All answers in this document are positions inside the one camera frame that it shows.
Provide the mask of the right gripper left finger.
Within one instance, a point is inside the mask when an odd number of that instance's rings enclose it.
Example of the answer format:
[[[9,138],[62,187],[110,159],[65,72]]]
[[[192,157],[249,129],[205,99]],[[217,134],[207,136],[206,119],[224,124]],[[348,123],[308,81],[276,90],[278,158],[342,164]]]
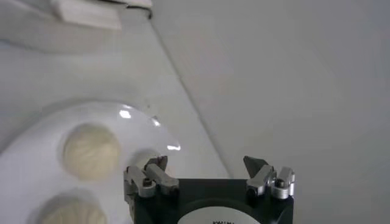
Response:
[[[124,199],[129,205],[129,211],[135,211],[135,199],[152,198],[159,189],[163,195],[176,197],[179,194],[179,180],[169,176],[165,170],[168,165],[167,156],[150,158],[139,168],[128,166],[123,172]]]

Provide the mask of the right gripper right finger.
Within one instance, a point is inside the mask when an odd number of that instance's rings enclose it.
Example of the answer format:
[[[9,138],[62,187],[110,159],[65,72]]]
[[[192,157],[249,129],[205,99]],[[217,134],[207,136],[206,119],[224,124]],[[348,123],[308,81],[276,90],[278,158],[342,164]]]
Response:
[[[265,160],[245,156],[244,165],[250,178],[246,181],[246,192],[251,198],[257,198],[269,189],[271,196],[285,200],[294,196],[295,172],[290,167],[282,167],[277,173]]]

